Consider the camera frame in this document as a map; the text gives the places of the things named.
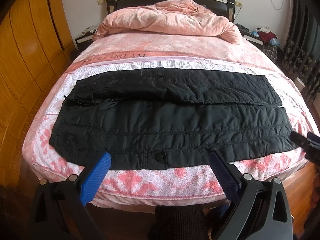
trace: person's leg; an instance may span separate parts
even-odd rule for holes
[[[201,205],[157,206],[156,219],[158,233],[153,234],[153,237],[158,235],[158,238],[154,240],[209,240]]]

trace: wooden wardrobe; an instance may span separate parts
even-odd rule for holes
[[[15,0],[2,20],[0,185],[17,185],[26,132],[74,50],[62,0]]]

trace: plaid cloth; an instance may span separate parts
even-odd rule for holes
[[[277,46],[270,46],[269,44],[263,43],[262,52],[272,60],[273,63],[277,61]]]

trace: red cloth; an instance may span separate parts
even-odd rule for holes
[[[273,38],[277,38],[277,36],[272,32],[264,33],[264,32],[258,32],[259,38],[261,38],[264,42],[269,42]]]

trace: wall outlet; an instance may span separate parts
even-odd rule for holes
[[[107,2],[107,0],[98,0],[98,5],[102,5],[103,3]]]
[[[240,3],[239,1],[236,1],[236,6],[241,7],[241,6],[242,6],[242,3]]]

